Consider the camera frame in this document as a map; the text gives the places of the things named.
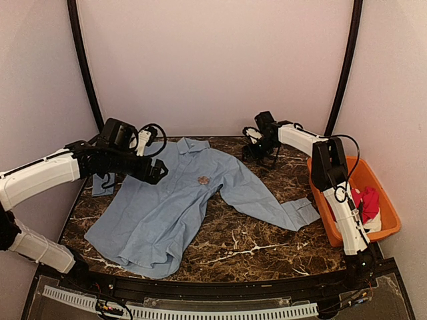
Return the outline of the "right black frame post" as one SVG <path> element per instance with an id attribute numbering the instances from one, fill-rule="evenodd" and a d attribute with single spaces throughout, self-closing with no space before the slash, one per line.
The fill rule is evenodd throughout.
<path id="1" fill-rule="evenodd" d="M 338 116 L 346 92 L 348 79 L 352 67 L 354 53 L 358 39 L 358 32 L 360 28 L 360 21 L 362 18 L 363 0 L 354 0 L 352 7 L 352 15 L 350 19 L 350 27 L 348 32 L 348 39 L 346 43 L 346 50 L 344 53 L 340 77 L 337 84 L 336 94 L 332 103 L 332 108 L 328 117 L 328 122 L 324 131 L 324 135 L 331 135 L 334 132 Z"/>

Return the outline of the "round iridescent brooch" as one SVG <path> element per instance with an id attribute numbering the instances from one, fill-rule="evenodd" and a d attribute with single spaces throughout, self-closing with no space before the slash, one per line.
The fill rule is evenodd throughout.
<path id="1" fill-rule="evenodd" d="M 197 178 L 197 182 L 201 185 L 207 185 L 210 182 L 210 179 L 206 176 L 201 176 Z"/>

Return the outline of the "black front rail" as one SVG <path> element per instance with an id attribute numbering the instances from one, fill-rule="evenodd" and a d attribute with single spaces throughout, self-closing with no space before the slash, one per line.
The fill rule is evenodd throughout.
<path id="1" fill-rule="evenodd" d="M 141 303 L 146 298 L 213 302 L 291 297 L 294 302 L 317 302 L 322 312 L 331 312 L 346 306 L 356 293 L 365 291 L 381 305 L 406 301 L 406 290 L 393 258 L 379 260 L 375 274 L 369 279 L 350 281 L 348 275 L 347 271 L 340 270 L 271 281 L 192 283 L 122 277 L 94 271 L 62 278 L 52 268 L 41 266 L 33 278 L 25 309 L 30 310 L 42 296 L 44 280 L 58 288 L 95 297 L 105 295 L 120 302 Z"/>

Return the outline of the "red garment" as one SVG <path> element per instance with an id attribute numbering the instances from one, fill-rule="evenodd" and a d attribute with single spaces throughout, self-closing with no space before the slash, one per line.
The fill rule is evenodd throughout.
<path id="1" fill-rule="evenodd" d="M 363 225 L 381 223 L 379 206 L 380 195 L 375 188 L 365 187 L 363 191 L 352 188 L 351 196 L 354 205 L 357 210 L 359 210 L 359 216 Z"/>

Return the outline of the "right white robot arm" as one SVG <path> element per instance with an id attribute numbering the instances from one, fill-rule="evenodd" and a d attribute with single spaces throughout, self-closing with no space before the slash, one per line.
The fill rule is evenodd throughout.
<path id="1" fill-rule="evenodd" d="M 244 127 L 248 144 L 243 148 L 245 160 L 256 161 L 265 168 L 265 158 L 276 161 L 282 145 L 289 145 L 311 158 L 310 177 L 314 187 L 323 193 L 332 208 L 347 256 L 361 255 L 369 248 L 370 240 L 362 225 L 362 216 L 354 203 L 350 177 L 341 135 L 321 136 L 305 130 L 299 123 L 275 121 L 269 111 L 255 117 L 255 127 Z"/>

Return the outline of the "black frame post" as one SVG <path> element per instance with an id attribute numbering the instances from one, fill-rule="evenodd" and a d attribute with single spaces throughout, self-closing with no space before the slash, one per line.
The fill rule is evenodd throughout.
<path id="1" fill-rule="evenodd" d="M 100 133 L 104 127 L 104 119 L 103 115 L 101 114 L 101 108 L 97 100 L 91 71 L 89 69 L 89 63 L 87 60 L 85 45 L 83 41 L 83 34 L 81 32 L 81 23 L 79 19 L 77 1 L 67 0 L 67 10 L 81 77 L 83 79 L 83 84 L 85 87 L 93 119 L 95 121 L 97 130 Z"/>
<path id="2" fill-rule="evenodd" d="M 338 116 L 346 92 L 348 79 L 352 67 L 354 53 L 358 39 L 358 32 L 360 28 L 360 21 L 362 18 L 363 0 L 354 0 L 352 7 L 352 15 L 350 19 L 350 27 L 348 32 L 348 39 L 346 43 L 346 50 L 344 53 L 340 77 L 337 84 L 336 94 L 332 103 L 332 108 L 328 117 L 328 122 L 324 131 L 324 135 L 331 135 L 334 132 Z"/>

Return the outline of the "orange plastic basin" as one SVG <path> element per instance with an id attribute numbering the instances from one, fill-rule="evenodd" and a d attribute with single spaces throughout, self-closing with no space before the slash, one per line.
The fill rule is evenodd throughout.
<path id="1" fill-rule="evenodd" d="M 341 233 L 338 231 L 334 219 L 333 212 L 321 191 L 319 191 L 312 182 L 312 159 L 307 160 L 309 169 L 309 184 L 318 207 L 319 214 L 322 218 L 326 234 L 328 236 L 330 245 L 333 247 L 342 247 L 343 241 Z M 375 176 L 373 170 L 363 159 L 359 163 L 350 177 L 350 186 L 363 191 L 366 187 L 373 187 L 379 193 L 379 208 L 380 218 L 382 222 L 382 229 L 379 232 L 369 233 L 368 237 L 371 242 L 381 241 L 397 232 L 401 228 L 400 218 L 394 209 L 390 199 L 388 198 L 381 183 Z"/>

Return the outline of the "light blue shirt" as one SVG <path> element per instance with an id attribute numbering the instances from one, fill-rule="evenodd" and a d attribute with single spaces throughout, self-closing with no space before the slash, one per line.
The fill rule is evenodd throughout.
<path id="1" fill-rule="evenodd" d="M 184 137 L 167 143 L 159 157 L 167 176 L 156 185 L 126 177 L 85 234 L 104 258 L 132 273 L 154 279 L 175 273 L 216 193 L 236 211 L 290 231 L 319 218 L 306 198 L 279 203 L 240 160 L 207 141 Z M 199 184 L 201 176 L 210 182 Z"/>

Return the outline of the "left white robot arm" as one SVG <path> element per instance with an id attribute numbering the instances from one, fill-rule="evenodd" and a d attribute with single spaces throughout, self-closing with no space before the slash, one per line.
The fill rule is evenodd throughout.
<path id="1" fill-rule="evenodd" d="M 145 150 L 161 137 L 163 144 L 153 153 Z M 157 123 L 138 129 L 109 118 L 100 133 L 90 140 L 68 143 L 50 155 L 1 173 L 1 250 L 14 252 L 36 264 L 48 266 L 80 291 L 94 285 L 94 276 L 82 265 L 84 260 L 64 245 L 26 226 L 14 208 L 57 187 L 110 173 L 129 175 L 151 185 L 168 173 L 157 156 L 165 149 L 167 135 Z"/>

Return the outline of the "white garment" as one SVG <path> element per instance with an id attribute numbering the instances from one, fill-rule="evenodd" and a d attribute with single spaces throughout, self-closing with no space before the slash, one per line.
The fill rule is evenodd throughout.
<path id="1" fill-rule="evenodd" d="M 363 224 L 366 233 L 375 233 L 382 230 L 381 213 L 378 212 L 376 216 L 369 219 Z"/>

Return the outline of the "left black frame post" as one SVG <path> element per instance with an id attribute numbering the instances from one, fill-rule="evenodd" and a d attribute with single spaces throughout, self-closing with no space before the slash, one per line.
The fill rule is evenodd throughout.
<path id="1" fill-rule="evenodd" d="M 93 119 L 95 121 L 97 130 L 100 133 L 104 127 L 104 119 L 103 115 L 101 114 L 101 108 L 97 100 L 91 71 L 89 69 L 89 63 L 87 60 L 85 45 L 83 41 L 83 34 L 81 32 L 81 23 L 79 19 L 77 1 L 67 0 L 67 10 L 81 77 L 83 79 L 83 84 L 85 87 Z"/>

